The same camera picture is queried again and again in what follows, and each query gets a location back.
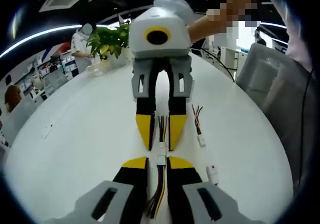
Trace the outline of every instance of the wire connector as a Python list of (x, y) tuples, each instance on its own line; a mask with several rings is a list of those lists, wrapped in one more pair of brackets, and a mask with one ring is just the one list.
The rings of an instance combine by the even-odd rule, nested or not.
[(198, 143), (199, 143), (200, 147), (205, 147), (206, 146), (206, 141), (205, 141), (205, 137), (204, 137), (203, 134), (197, 135), (196, 139), (198, 140)]
[(156, 165), (157, 166), (165, 166), (166, 165), (166, 155), (157, 155), (156, 157)]
[(219, 183), (219, 175), (218, 175), (217, 168), (214, 165), (212, 165), (212, 166), (207, 166), (205, 170), (206, 170), (206, 174), (208, 176), (209, 181), (217, 185)]

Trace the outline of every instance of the ceiling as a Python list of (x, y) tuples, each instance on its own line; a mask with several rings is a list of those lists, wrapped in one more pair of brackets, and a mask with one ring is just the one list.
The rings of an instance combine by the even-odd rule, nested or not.
[[(0, 53), (19, 40), (54, 27), (81, 23), (99, 23), (107, 17), (133, 8), (151, 5), (153, 0), (80, 0), (69, 9), (39, 12), (46, 0), (1, 0)], [(186, 0), (195, 12), (206, 12), (218, 8), (224, 0)], [(251, 19), (283, 24), (272, 4), (261, 4), (269, 0), (258, 0), (258, 9), (249, 12)], [(143, 10), (129, 12), (123, 18), (135, 18)], [(105, 24), (117, 21), (109, 19)], [(268, 27), (272, 36), (288, 40), (282, 28)], [(35, 38), (16, 48), (0, 59), (0, 78), (31, 55), (71, 39), (74, 29), (57, 31)]]

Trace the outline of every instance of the colored wires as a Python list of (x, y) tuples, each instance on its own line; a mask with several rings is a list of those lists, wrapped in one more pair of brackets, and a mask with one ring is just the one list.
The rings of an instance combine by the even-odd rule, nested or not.
[(194, 114), (194, 124), (195, 124), (195, 128), (196, 128), (196, 133), (198, 135), (202, 134), (201, 128), (200, 128), (200, 121), (199, 121), (199, 114), (202, 109), (203, 109), (203, 107), (199, 107), (199, 105), (198, 105), (198, 107), (195, 111), (194, 105), (192, 105), (192, 110), (193, 110), (193, 114)]
[(157, 166), (158, 169), (158, 186), (156, 188), (156, 192), (154, 196), (148, 201), (146, 204), (146, 215), (151, 219), (155, 219), (158, 214), (158, 210), (160, 207), (160, 203), (165, 193), (165, 166)]
[(159, 141), (164, 142), (166, 138), (166, 130), (167, 130), (167, 122), (168, 118), (167, 116), (158, 116), (158, 122), (159, 122), (159, 129), (160, 129), (160, 135), (159, 135)]

